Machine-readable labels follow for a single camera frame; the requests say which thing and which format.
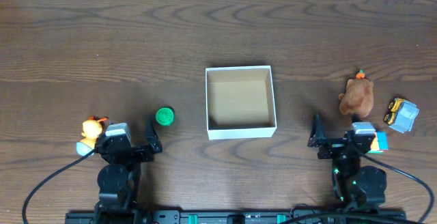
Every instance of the green tape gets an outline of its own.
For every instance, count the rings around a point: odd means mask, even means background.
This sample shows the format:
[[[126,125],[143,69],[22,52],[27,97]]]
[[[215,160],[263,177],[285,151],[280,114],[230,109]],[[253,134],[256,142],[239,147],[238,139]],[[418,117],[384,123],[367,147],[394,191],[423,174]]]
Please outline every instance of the green tape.
[[[197,215],[196,214],[190,214],[188,216],[188,224],[197,224]]]
[[[277,215],[277,224],[280,224],[286,220],[286,216],[284,214],[278,214]]]

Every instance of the green lid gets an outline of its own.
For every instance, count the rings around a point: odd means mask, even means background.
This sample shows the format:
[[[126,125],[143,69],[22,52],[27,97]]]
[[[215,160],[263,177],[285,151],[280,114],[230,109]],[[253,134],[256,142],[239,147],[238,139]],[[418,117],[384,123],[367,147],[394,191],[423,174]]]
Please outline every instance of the green lid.
[[[175,120],[175,113],[172,109],[164,107],[156,112],[156,121],[163,126],[170,126]]]

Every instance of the wooden table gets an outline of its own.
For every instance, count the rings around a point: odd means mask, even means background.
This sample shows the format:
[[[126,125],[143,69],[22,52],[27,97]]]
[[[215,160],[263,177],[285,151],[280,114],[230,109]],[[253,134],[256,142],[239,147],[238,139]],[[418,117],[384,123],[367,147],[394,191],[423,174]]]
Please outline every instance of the wooden table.
[[[271,139],[209,141],[205,68],[271,65],[278,129]],[[147,164],[140,202],[192,209],[290,209],[334,202],[331,162],[307,147],[318,111],[332,137],[350,118],[338,94],[357,68],[375,82],[366,119],[387,132],[374,156],[437,191],[437,0],[0,0],[0,219],[20,223],[24,199],[76,160],[89,115],[139,122],[171,105],[164,152]],[[412,132],[382,119],[393,97],[421,110]],[[30,223],[91,210],[94,156],[44,185]],[[417,220],[424,188],[388,171],[386,205]],[[437,222],[433,211],[428,223]]]

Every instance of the toy truck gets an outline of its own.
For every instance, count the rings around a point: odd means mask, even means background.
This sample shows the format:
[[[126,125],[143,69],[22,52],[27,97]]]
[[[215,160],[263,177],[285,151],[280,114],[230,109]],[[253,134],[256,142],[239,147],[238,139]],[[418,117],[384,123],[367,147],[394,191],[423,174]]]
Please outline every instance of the toy truck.
[[[389,125],[389,128],[397,132],[410,132],[414,119],[419,114],[419,109],[415,104],[403,98],[395,98],[389,104],[390,113],[384,117],[384,121]]]

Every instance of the stuffed animal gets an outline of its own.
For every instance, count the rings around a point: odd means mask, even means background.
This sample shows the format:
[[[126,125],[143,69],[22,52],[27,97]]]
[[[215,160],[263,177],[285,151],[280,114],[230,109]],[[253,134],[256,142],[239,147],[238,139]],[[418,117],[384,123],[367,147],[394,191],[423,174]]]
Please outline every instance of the stuffed animal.
[[[367,117],[373,108],[373,82],[365,78],[362,70],[355,79],[349,79],[346,93],[339,95],[340,112],[343,115],[356,113]]]

